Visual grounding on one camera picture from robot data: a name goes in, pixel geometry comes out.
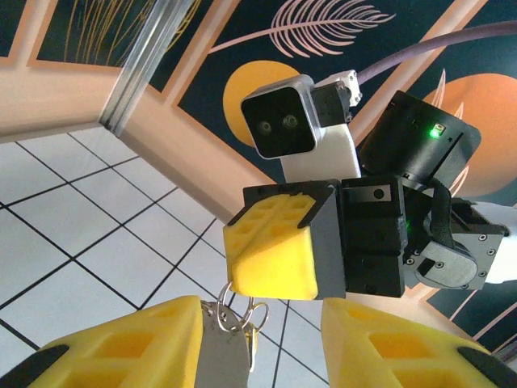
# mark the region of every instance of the camera lens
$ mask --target camera lens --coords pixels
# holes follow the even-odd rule
[[[272,129],[273,128],[271,127],[271,124],[269,124],[267,121],[261,121],[257,125],[258,132],[263,136],[269,135]]]
[[[287,129],[294,129],[298,126],[298,119],[293,115],[287,115],[282,120],[282,124]]]

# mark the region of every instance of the key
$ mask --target key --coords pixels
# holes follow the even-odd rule
[[[248,356],[251,373],[255,368],[255,354],[257,353],[257,339],[259,336],[259,332],[255,328],[254,324],[251,322],[247,323],[242,330],[244,331],[244,335],[246,336],[246,342],[248,345]]]
[[[245,388],[250,374],[249,351],[246,333],[238,318],[227,306],[220,307],[222,331],[216,316],[216,302],[201,302],[203,309],[203,339],[198,360],[195,388]]]

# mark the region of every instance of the white tile floor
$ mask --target white tile floor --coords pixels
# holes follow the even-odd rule
[[[70,332],[181,295],[214,300],[222,226],[105,129],[0,144],[0,375]],[[265,302],[249,387],[328,386],[321,304]]]

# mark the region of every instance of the floor tile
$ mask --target floor tile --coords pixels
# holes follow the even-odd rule
[[[39,346],[134,309],[75,263],[70,263],[0,310],[0,318]]]
[[[137,156],[104,127],[70,133],[110,166]]]
[[[78,260],[137,306],[172,269],[125,229],[110,234]]]
[[[159,203],[198,235],[203,233],[214,219],[207,209],[180,189],[174,190]]]
[[[264,297],[257,297],[254,300],[255,304],[264,302],[269,306],[269,319],[266,322],[266,326],[263,328],[264,334],[268,335],[277,344],[280,343],[282,337],[282,328],[284,327],[285,310],[286,305],[278,299],[266,299]],[[237,314],[244,314],[248,306],[248,298],[240,295],[236,295],[232,302],[232,310]],[[263,307],[258,308],[252,315],[251,322],[258,326],[265,314]]]
[[[197,239],[189,229],[156,205],[128,222],[126,227],[173,264]]]
[[[288,312],[282,348],[327,380],[321,332],[292,311]]]
[[[323,301],[291,301],[289,306],[316,327],[322,326]]]
[[[0,349],[2,350],[2,356],[0,356],[0,377],[34,352],[30,346],[2,326],[0,326],[0,344]]]
[[[281,352],[275,388],[299,388],[301,386],[322,388],[328,387],[328,384],[317,378],[314,373],[286,352]]]
[[[12,209],[71,255],[118,226],[70,186],[26,200]]]
[[[225,258],[203,240],[198,241],[179,268],[216,296],[228,283]]]
[[[68,181],[107,167],[67,133],[25,140],[20,144]]]
[[[248,388],[271,388],[275,376],[278,346],[258,335],[255,369],[248,378]]]
[[[151,200],[113,170],[106,170],[73,183],[84,195],[111,214],[118,222],[127,221]]]
[[[0,210],[0,304],[68,258],[7,210]]]
[[[0,144],[0,201],[9,204],[64,181],[16,143]]]
[[[223,238],[223,224],[221,221],[216,220],[203,234],[203,240],[209,243],[212,247],[216,248],[222,255],[226,255],[225,251],[225,240]]]
[[[197,295],[206,302],[214,302],[214,298],[196,283],[183,275],[180,271],[174,271],[165,280],[158,291],[149,299],[145,307],[151,307],[158,303],[163,303],[183,297],[185,295]]]
[[[121,164],[115,167],[115,170],[153,200],[157,200],[176,187],[142,158]]]

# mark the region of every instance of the robot camera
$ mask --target robot camera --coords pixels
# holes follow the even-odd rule
[[[265,159],[303,154],[323,138],[308,75],[259,88],[241,103],[256,149]]]

